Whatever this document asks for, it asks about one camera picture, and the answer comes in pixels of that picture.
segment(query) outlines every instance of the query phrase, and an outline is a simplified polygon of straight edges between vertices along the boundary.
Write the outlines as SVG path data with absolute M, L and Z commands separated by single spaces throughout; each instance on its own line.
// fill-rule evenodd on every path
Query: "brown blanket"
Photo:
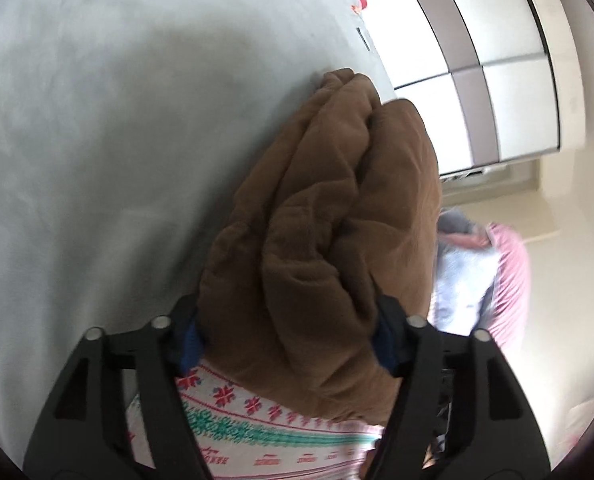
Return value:
M 429 308 L 440 183 L 415 107 L 324 76 L 234 197 L 200 283 L 207 359 L 296 412 L 382 424 L 398 381 L 371 348 L 375 284 Z

